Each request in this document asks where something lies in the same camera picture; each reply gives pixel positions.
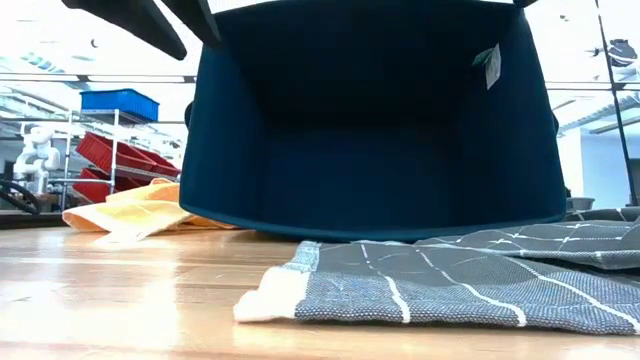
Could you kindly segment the orange checked kitchen towel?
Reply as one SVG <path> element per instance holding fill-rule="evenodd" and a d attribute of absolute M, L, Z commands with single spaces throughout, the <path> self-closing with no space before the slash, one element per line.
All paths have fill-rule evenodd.
<path fill-rule="evenodd" d="M 106 232 L 105 242 L 137 242 L 180 230 L 237 230 L 184 210 L 180 184 L 156 178 L 149 185 L 108 195 L 101 203 L 65 210 L 62 220 L 79 232 Z"/>

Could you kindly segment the navy white striped fabric basket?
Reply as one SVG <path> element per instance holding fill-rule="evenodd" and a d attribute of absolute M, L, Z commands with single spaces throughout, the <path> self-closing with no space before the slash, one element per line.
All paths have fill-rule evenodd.
<path fill-rule="evenodd" d="M 180 205 L 338 241 L 560 219 L 557 126 L 526 8 L 274 0 L 216 13 Z"/>

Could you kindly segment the grey checked kitchen towel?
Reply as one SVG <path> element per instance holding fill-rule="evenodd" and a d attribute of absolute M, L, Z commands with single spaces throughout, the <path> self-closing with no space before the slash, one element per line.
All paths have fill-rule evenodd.
<path fill-rule="evenodd" d="M 233 314 L 640 335 L 640 207 L 412 244 L 304 241 Z"/>

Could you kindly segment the blue plastic bin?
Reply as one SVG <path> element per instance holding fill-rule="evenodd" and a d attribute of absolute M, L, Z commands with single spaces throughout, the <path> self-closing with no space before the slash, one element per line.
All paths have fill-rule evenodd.
<path fill-rule="evenodd" d="M 80 96 L 83 111 L 119 110 L 146 121 L 158 121 L 159 103 L 131 88 L 83 91 Z"/>

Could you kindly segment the red plastic bin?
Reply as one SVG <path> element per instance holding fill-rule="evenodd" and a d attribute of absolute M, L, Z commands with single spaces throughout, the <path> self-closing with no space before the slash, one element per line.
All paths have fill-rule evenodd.
<path fill-rule="evenodd" d="M 109 184 L 93 183 L 93 180 L 110 180 L 110 176 L 99 169 L 83 168 L 80 172 L 79 179 L 89 179 L 90 183 L 74 183 L 72 188 L 93 203 L 104 202 L 106 197 L 111 194 L 111 187 Z M 141 186 L 144 186 L 143 182 L 127 177 L 117 176 L 115 178 L 114 192 L 127 191 Z"/>
<path fill-rule="evenodd" d="M 110 172 L 114 141 L 104 136 L 86 132 L 76 147 L 76 152 L 104 172 Z M 116 166 L 144 170 L 176 177 L 181 170 L 161 155 L 123 142 L 116 146 Z"/>

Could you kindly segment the thin black pole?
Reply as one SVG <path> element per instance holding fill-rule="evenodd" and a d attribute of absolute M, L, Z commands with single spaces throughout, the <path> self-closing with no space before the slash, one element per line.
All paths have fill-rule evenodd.
<path fill-rule="evenodd" d="M 627 178 L 628 178 L 628 184 L 629 184 L 629 192 L 630 192 L 630 203 L 631 203 L 632 206 L 639 206 L 638 199 L 637 199 L 637 194 L 636 194 L 636 188 L 635 188 L 635 181 L 634 181 L 634 177 L 633 177 L 633 171 L 632 171 L 632 166 L 631 166 L 631 161 L 630 161 L 629 151 L 628 151 L 628 146 L 627 146 L 627 141 L 626 141 L 626 135 L 625 135 L 624 125 L 623 125 L 623 120 L 622 120 L 622 115 L 621 115 L 621 109 L 620 109 L 619 99 L 618 99 L 618 95 L 617 95 L 617 90 L 620 87 L 616 84 L 616 81 L 615 81 L 614 75 L 613 75 L 611 59 L 609 57 L 609 51 L 608 51 L 608 46 L 609 46 L 608 44 L 609 43 L 607 41 L 607 38 L 606 38 L 606 35 L 605 35 L 605 31 L 604 31 L 604 23 L 603 23 L 603 18 L 602 18 L 602 11 L 601 11 L 601 7 L 600 7 L 600 2 L 599 2 L 599 0 L 593 0 L 593 1 L 594 1 L 594 5 L 595 5 L 595 8 L 596 8 L 596 12 L 597 12 L 599 33 L 600 33 L 601 43 L 602 43 L 602 47 L 603 47 L 603 51 L 604 51 L 604 59 L 605 59 L 605 62 L 606 62 L 606 67 L 607 67 L 607 74 L 608 74 L 609 84 L 610 84 L 610 87 L 611 87 L 611 94 L 612 94 L 612 98 L 613 98 L 613 106 L 614 106 L 615 115 L 616 115 L 616 128 L 617 128 L 618 133 L 619 133 L 621 146 L 622 146 L 622 153 L 623 153 L 623 158 L 624 158 L 624 164 L 625 164 L 626 172 L 627 172 Z"/>

